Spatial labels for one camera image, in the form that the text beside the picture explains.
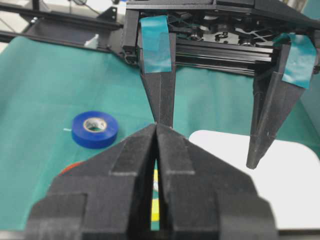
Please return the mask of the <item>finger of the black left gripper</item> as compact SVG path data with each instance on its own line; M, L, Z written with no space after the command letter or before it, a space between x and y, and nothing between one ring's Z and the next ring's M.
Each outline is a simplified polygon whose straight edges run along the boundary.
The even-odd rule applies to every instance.
M173 126L176 85L176 34L170 33L166 15L139 20L137 39L141 80L153 119Z
M253 112L246 166L255 169L302 94L310 87L317 50L306 35L283 33L275 66L253 80Z

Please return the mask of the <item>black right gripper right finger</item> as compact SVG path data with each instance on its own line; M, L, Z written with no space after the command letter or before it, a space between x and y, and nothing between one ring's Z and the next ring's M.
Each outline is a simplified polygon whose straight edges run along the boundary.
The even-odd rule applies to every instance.
M249 175L156 126L164 227L172 240L276 240L270 204Z

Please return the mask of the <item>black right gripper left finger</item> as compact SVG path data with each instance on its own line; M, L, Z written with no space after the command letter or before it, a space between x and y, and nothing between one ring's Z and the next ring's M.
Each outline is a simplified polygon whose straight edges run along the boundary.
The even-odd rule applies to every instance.
M150 230L156 125L56 176L27 240L133 240Z

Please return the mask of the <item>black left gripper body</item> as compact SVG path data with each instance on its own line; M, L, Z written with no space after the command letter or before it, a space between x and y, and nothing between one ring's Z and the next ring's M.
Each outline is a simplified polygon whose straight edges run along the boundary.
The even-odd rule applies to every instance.
M142 49L139 21L166 16L176 36L180 66L253 76L273 68L280 47L272 40L282 33L320 37L320 22L279 0L131 0L126 3L123 50L137 64Z

